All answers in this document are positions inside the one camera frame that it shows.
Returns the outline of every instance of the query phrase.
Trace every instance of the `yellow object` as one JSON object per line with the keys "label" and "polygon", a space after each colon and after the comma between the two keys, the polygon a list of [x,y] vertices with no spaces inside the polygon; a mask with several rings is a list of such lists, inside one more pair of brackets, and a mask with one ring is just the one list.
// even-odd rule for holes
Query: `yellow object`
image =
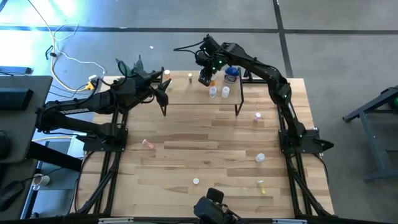
{"label": "yellow object", "polygon": [[95,86],[91,82],[88,82],[87,86],[85,87],[85,90],[94,90],[94,88]]}
{"label": "yellow object", "polygon": [[40,138],[40,139],[33,139],[32,141],[43,141],[43,140],[47,140],[47,139],[63,139],[63,138],[71,139],[72,137],[70,137],[70,136],[45,137],[45,138]]}
{"label": "yellow object", "polygon": [[216,85],[216,80],[217,80],[217,75],[216,74],[211,76],[210,86],[215,86]]}
{"label": "yellow object", "polygon": [[267,193],[266,187],[264,186],[264,181],[263,180],[257,181],[257,186],[261,189],[261,193],[262,194],[265,195]]}

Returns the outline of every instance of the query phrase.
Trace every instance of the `concrete floor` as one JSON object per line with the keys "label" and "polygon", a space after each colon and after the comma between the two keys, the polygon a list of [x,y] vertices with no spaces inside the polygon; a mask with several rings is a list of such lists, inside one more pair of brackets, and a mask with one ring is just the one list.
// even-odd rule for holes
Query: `concrete floor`
{"label": "concrete floor", "polygon": [[[54,26],[77,22],[87,27],[198,28],[197,32],[183,29],[181,32],[178,29],[77,32],[60,44],[72,57],[103,65],[109,75],[119,75],[115,58],[132,65],[140,54],[146,70],[158,70],[161,66],[171,70],[200,69],[189,54],[172,49],[200,41],[206,28],[252,29],[250,32],[257,33],[211,30],[211,35],[218,42],[242,45],[249,55],[257,56],[286,75],[279,34],[258,33],[278,28],[272,0],[32,2]],[[279,6],[285,29],[370,30],[369,34],[372,30],[398,29],[395,0],[279,0]],[[27,1],[8,0],[0,12],[0,26],[44,24]],[[1,65],[29,66],[35,69],[35,75],[50,75],[50,62],[44,57],[51,45],[48,32],[0,30],[0,37]],[[305,79],[314,122],[322,138],[335,143],[325,153],[335,213],[344,218],[397,223],[398,180],[363,182],[366,174],[376,171],[368,140],[359,121],[345,124],[341,117],[383,89],[398,84],[398,36],[286,34],[285,37],[293,76]],[[65,57],[58,59],[55,71],[74,88],[87,82],[90,75],[101,74],[94,65],[80,65]],[[54,88],[52,91],[63,94]],[[66,100],[51,94],[48,97],[56,99]],[[80,118],[91,119],[91,116]]]}

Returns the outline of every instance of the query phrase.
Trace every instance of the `white container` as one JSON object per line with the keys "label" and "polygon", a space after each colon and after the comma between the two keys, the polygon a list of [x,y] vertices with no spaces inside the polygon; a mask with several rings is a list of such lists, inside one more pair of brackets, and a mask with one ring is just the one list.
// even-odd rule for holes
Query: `white container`
{"label": "white container", "polygon": [[261,114],[260,114],[260,113],[256,113],[256,114],[254,115],[254,120],[255,120],[255,121],[258,121],[260,118],[261,118]]}
{"label": "white container", "polygon": [[192,83],[192,73],[188,74],[189,83]]}
{"label": "white container", "polygon": [[266,156],[263,153],[260,153],[256,156],[256,162],[262,162],[266,159]]}
{"label": "white container", "polygon": [[195,179],[193,180],[193,184],[198,185],[198,184],[199,184],[199,179],[195,178]]}
{"label": "white container", "polygon": [[41,186],[46,186],[50,182],[50,177],[43,174],[35,174],[32,180],[33,190],[39,190]]}
{"label": "white container", "polygon": [[215,86],[210,87],[209,89],[210,98],[216,97],[216,94],[217,94],[217,88]]}
{"label": "white container", "polygon": [[221,93],[221,96],[222,96],[223,98],[227,98],[228,95],[229,95],[229,88],[228,88],[227,86],[224,86],[224,87],[223,87],[223,92]]}

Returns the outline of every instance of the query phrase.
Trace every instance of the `wooden tabletop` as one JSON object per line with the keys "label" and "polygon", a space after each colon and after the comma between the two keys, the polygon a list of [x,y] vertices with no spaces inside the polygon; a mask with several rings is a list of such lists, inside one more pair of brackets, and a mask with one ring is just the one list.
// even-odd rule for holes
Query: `wooden tabletop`
{"label": "wooden tabletop", "polygon": [[[307,128],[313,127],[303,79],[289,82],[299,120]],[[293,217],[286,163],[277,136],[277,108],[267,85],[250,84],[243,89],[245,101],[239,116],[228,105],[175,105],[168,108],[166,117],[157,103],[133,108],[112,216],[194,217],[193,206],[214,187],[224,192],[224,203],[242,217]],[[262,119],[254,122],[257,112]],[[110,121],[111,115],[94,117],[96,123]],[[156,149],[144,147],[143,139]],[[266,155],[266,161],[254,160],[259,153]],[[103,157],[103,152],[96,152],[86,163],[78,190],[79,207],[98,185]],[[333,213],[322,163],[311,154],[303,154],[303,164],[309,189]],[[193,184],[194,178],[199,178],[198,185]],[[256,184],[258,180],[264,181],[265,195]],[[298,196],[305,212],[299,190]]]}
{"label": "wooden tabletop", "polygon": [[[188,74],[192,74],[192,83],[189,83]],[[217,72],[216,97],[209,97],[209,88],[198,82],[199,71],[170,71],[171,88],[166,89],[170,105],[239,105],[242,102],[241,85],[239,79],[235,83],[224,81],[225,72]],[[224,86],[229,88],[227,98],[221,97]]]}

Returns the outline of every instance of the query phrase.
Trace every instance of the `small white cap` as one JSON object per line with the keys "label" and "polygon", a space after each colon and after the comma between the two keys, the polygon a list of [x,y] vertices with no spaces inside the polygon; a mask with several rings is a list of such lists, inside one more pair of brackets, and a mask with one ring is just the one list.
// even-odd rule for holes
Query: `small white cap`
{"label": "small white cap", "polygon": [[266,159],[266,156],[263,153],[260,153],[256,156],[256,162],[262,162]]}
{"label": "small white cap", "polygon": [[198,185],[198,184],[199,184],[199,179],[195,178],[195,179],[193,180],[193,184]]}

